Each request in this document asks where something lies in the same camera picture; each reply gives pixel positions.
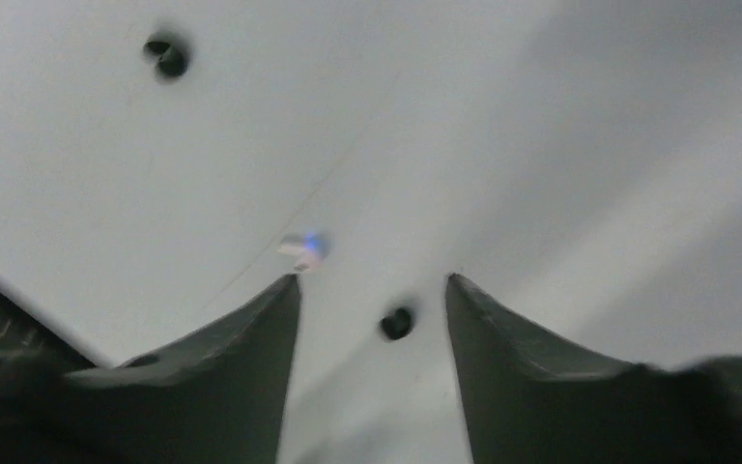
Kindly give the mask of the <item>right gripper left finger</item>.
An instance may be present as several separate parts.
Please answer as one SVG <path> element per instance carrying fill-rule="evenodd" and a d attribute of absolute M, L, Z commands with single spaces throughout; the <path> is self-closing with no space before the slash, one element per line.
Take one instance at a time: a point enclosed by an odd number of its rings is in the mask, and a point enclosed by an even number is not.
<path fill-rule="evenodd" d="M 286 275 L 114 368 L 0 351 L 0 463 L 273 463 L 300 320 Z"/>

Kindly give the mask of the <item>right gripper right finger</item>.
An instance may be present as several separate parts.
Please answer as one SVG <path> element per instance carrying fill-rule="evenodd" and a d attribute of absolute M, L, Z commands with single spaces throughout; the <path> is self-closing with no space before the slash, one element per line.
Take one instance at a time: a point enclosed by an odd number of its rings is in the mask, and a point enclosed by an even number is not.
<path fill-rule="evenodd" d="M 626 362 L 510 310 L 458 274 L 446 320 L 476 463 L 742 463 L 742 356 Z"/>

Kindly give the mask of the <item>black earbud on right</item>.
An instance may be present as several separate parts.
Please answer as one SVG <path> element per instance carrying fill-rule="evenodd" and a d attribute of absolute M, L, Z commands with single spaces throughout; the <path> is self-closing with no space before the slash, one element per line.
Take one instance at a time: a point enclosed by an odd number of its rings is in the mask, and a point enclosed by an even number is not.
<path fill-rule="evenodd" d="M 414 309 L 409 306 L 399 306 L 389 311 L 378 323 L 381 337 L 388 342 L 397 341 L 414 328 Z"/>

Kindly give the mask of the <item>black earbud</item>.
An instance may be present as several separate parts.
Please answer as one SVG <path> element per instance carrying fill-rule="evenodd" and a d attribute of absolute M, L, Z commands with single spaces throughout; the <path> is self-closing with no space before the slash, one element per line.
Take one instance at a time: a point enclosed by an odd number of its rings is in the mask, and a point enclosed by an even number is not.
<path fill-rule="evenodd" d="M 181 37 L 153 34 L 143 45 L 144 55 L 153 62 L 155 76 L 162 82 L 183 77 L 192 60 L 192 49 Z"/>
<path fill-rule="evenodd" d="M 388 342 L 397 341 L 414 328 L 414 309 L 409 306 L 399 306 L 389 311 L 378 323 L 381 337 Z"/>

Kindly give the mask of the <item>black earbud near centre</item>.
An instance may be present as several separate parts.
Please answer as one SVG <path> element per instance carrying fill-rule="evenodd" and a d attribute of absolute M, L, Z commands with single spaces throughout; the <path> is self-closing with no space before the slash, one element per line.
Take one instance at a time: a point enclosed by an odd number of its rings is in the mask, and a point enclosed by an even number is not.
<path fill-rule="evenodd" d="M 144 55 L 153 62 L 155 76 L 162 82 L 183 77 L 192 60 L 192 49 L 181 37 L 153 34 L 143 45 Z"/>

